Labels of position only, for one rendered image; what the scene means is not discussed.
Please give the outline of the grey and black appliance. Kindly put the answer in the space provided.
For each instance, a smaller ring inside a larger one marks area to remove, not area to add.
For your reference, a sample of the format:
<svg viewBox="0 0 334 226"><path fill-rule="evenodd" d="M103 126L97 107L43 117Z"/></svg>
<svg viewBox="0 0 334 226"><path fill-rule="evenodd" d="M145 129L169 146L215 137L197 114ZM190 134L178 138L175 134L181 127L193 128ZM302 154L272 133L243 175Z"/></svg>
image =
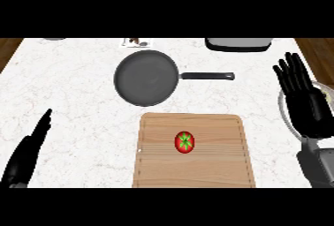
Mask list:
<svg viewBox="0 0 334 226"><path fill-rule="evenodd" d="M206 47L224 52L264 52L272 45L272 38L206 38Z"/></svg>

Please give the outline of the dark grey frying pan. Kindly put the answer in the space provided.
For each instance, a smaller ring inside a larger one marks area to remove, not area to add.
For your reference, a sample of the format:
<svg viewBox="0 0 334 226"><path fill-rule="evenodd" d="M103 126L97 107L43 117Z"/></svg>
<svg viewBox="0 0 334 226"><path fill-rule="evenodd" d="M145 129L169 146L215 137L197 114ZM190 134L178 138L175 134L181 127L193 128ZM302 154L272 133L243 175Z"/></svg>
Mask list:
<svg viewBox="0 0 334 226"><path fill-rule="evenodd" d="M114 85L120 97L131 104L150 107L165 102L181 79L234 80L233 72L179 72L173 59L157 50L132 53L120 62Z"/></svg>

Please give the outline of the small white picture card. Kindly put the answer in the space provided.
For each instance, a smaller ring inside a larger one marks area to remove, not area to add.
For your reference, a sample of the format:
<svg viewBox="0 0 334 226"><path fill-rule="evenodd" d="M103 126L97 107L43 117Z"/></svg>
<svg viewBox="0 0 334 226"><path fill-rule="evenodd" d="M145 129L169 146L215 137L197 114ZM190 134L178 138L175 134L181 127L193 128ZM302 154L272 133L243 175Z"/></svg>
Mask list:
<svg viewBox="0 0 334 226"><path fill-rule="evenodd" d="M151 46L151 38L125 38L120 43L122 48L150 48Z"/></svg>

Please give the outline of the red tomato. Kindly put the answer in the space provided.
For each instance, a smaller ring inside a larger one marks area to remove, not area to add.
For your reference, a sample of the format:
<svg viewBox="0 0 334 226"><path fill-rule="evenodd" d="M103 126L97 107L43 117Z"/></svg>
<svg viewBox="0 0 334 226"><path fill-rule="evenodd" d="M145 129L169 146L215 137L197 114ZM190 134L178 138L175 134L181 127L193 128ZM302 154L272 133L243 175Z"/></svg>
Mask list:
<svg viewBox="0 0 334 226"><path fill-rule="evenodd" d="M196 137L191 132L182 131L175 136L175 148L182 154L188 154L196 148Z"/></svg>

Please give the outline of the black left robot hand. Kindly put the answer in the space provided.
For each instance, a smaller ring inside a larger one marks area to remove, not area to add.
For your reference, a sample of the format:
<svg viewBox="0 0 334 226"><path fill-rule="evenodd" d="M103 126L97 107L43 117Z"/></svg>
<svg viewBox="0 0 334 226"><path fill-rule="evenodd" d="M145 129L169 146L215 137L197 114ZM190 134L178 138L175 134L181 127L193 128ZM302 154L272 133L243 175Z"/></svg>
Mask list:
<svg viewBox="0 0 334 226"><path fill-rule="evenodd" d="M27 183L33 177L39 151L51 129L51 113L48 109L43 114L33 133L21 140L15 152L6 164L6 170L0 180L0 189L8 189L12 184Z"/></svg>

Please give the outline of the wooden cutting board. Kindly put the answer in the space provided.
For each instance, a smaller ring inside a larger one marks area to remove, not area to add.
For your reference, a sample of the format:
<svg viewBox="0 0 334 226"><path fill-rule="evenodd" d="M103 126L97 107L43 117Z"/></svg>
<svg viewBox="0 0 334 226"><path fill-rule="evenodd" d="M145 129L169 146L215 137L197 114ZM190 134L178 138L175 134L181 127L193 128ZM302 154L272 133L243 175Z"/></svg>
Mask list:
<svg viewBox="0 0 334 226"><path fill-rule="evenodd" d="M196 148L182 154L175 136L191 132ZM139 121L134 186L256 186L240 116L228 114L147 113Z"/></svg>

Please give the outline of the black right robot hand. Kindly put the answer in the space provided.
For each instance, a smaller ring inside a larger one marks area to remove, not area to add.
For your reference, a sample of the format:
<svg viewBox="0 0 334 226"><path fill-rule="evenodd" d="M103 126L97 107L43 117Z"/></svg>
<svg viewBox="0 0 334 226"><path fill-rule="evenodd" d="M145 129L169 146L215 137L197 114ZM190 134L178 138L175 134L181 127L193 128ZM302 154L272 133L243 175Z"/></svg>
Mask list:
<svg viewBox="0 0 334 226"><path fill-rule="evenodd" d="M299 134L312 139L334 136L334 115L326 95L314 87L305 63L296 53L286 53L286 59L274 66L284 91L289 115Z"/></svg>

